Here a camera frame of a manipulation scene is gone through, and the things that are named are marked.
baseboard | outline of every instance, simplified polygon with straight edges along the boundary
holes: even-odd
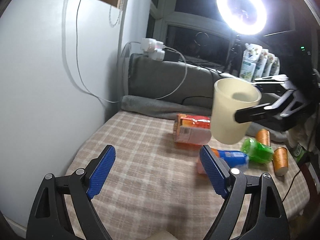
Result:
[[[27,234],[27,229],[26,228],[24,228],[23,226],[17,224],[16,222],[12,221],[11,219],[7,218],[6,216],[4,216],[4,218],[5,218],[5,220],[7,220],[8,224],[11,226],[13,231],[15,231],[15,233],[18,236],[26,238],[26,234]]]

gray blanket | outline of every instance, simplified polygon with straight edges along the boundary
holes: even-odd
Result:
[[[147,116],[174,120],[178,113],[196,114],[211,116],[211,110],[199,106],[183,106],[176,103],[155,100],[138,96],[124,96],[121,102],[121,109],[129,112],[136,112]],[[257,132],[265,128],[260,124],[252,123],[247,130],[248,136],[255,137]],[[275,142],[285,142],[286,133],[270,130],[270,139]]]

plastic cup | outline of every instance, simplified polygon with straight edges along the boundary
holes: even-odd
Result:
[[[260,91],[245,80],[223,78],[215,82],[211,115],[212,136],[223,144],[239,142],[251,122],[236,122],[235,112],[258,105],[260,99]]]

white cable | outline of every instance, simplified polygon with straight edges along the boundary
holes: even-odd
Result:
[[[118,19],[117,19],[117,21],[116,21],[115,24],[113,24],[112,21],[111,21],[111,8],[112,8],[112,5],[110,5],[110,10],[109,10],[109,25],[110,25],[111,28],[114,28],[114,27],[117,25],[117,23],[119,22],[120,16],[121,16],[121,12],[123,12],[123,4],[124,4],[124,0],[120,0],[120,7],[119,7]]]
[[[169,47],[167,47],[167,46],[164,46],[164,49],[165,49],[165,48],[167,48],[167,49],[172,49],[173,51],[175,51],[175,52],[177,52],[177,53],[180,54],[180,56],[182,57],[182,60],[183,60],[183,62],[184,62],[184,64],[185,64],[186,71],[185,71],[185,73],[184,73],[184,77],[183,77],[181,83],[177,86],[177,88],[176,88],[175,90],[173,90],[170,94],[167,94],[167,95],[164,96],[164,97],[156,98],[156,100],[162,99],[162,98],[165,98],[165,97],[168,97],[169,95],[172,95],[175,91],[177,91],[177,90],[179,89],[179,87],[182,85],[182,83],[185,81],[185,79],[186,79],[186,77],[187,77],[187,73],[188,73],[188,66],[187,66],[187,62],[186,62],[185,57],[184,57],[179,51],[177,51],[176,49],[173,49],[173,48],[169,48]]]
[[[82,85],[84,86],[84,88],[89,92],[90,95],[100,99],[100,100],[103,100],[103,101],[106,101],[106,102],[109,102],[109,103],[119,103],[119,101],[109,101],[107,99],[104,99],[104,98],[101,98],[97,95],[95,95],[94,93],[92,93],[87,87],[86,85],[84,84],[83,80],[82,80],[82,77],[81,77],[81,73],[80,73],[80,68],[79,68],[79,61],[78,61],[78,12],[79,12],[79,7],[80,7],[80,3],[81,3],[81,0],[79,1],[79,4],[78,4],[78,9],[77,9],[77,14],[76,14],[76,62],[77,62],[77,69],[78,69],[78,73],[79,73],[79,77],[80,77],[80,80],[81,80],[81,83]]]

cup rim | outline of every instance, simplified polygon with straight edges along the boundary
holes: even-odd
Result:
[[[223,81],[223,80],[227,80],[227,79],[229,79],[229,80],[234,80],[234,81],[237,81],[237,82],[238,82],[238,81],[239,81],[239,82],[243,82],[243,83],[245,83],[246,85],[250,85],[250,87],[253,88],[253,89],[255,89],[255,91],[257,92],[258,98],[257,98],[256,100],[254,100],[254,101],[247,102],[247,101],[241,101],[241,100],[232,98],[232,97],[230,97],[230,96],[227,96],[224,92],[221,91],[221,89],[218,88],[218,82]],[[239,78],[221,78],[221,79],[217,80],[217,81],[214,83],[214,90],[215,90],[215,91],[218,90],[225,98],[232,99],[232,100],[234,100],[234,101],[236,101],[236,102],[241,102],[241,103],[248,103],[248,104],[249,104],[249,103],[255,103],[255,102],[260,101],[260,99],[261,99],[261,92],[259,91],[259,89],[257,89],[255,86],[253,86],[250,82],[248,82],[248,81],[246,81],[246,80],[239,79]]]

